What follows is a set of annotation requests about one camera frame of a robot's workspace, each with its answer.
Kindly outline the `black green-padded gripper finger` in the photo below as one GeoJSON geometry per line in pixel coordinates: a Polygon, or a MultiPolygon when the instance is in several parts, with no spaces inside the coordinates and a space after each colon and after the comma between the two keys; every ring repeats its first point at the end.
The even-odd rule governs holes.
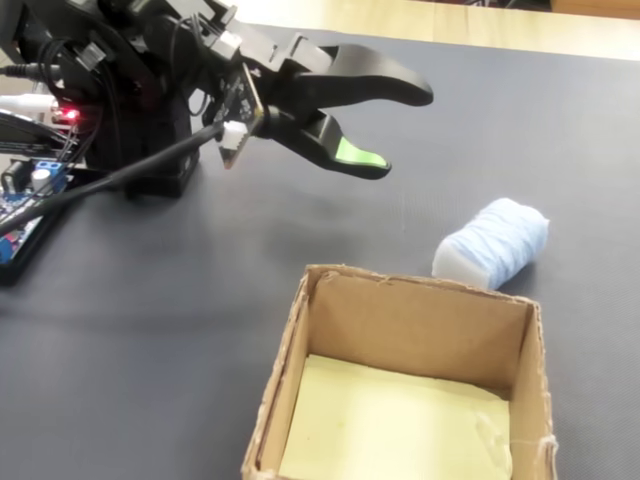
{"type": "Polygon", "coordinates": [[[365,180],[387,176],[392,165],[379,154],[362,150],[344,135],[338,121],[321,110],[306,119],[269,106],[259,137],[271,139],[315,166],[365,180]]]}

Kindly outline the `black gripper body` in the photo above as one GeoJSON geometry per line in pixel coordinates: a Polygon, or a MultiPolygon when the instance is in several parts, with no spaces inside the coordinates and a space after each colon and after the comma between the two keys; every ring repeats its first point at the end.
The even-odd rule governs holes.
{"type": "Polygon", "coordinates": [[[255,85],[265,105],[281,109],[316,107],[313,88],[306,74],[326,74],[334,59],[302,34],[295,34],[285,46],[256,34],[243,39],[241,55],[249,68],[259,73],[255,85]]]}

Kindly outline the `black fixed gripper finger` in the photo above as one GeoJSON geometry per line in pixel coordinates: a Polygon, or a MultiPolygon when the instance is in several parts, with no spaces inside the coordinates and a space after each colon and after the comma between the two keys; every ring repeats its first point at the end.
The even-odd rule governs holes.
{"type": "Polygon", "coordinates": [[[301,43],[292,59],[300,66],[292,79],[292,113],[299,119],[322,108],[370,100],[409,106],[433,102],[433,91],[421,75],[362,45],[301,43]]]}

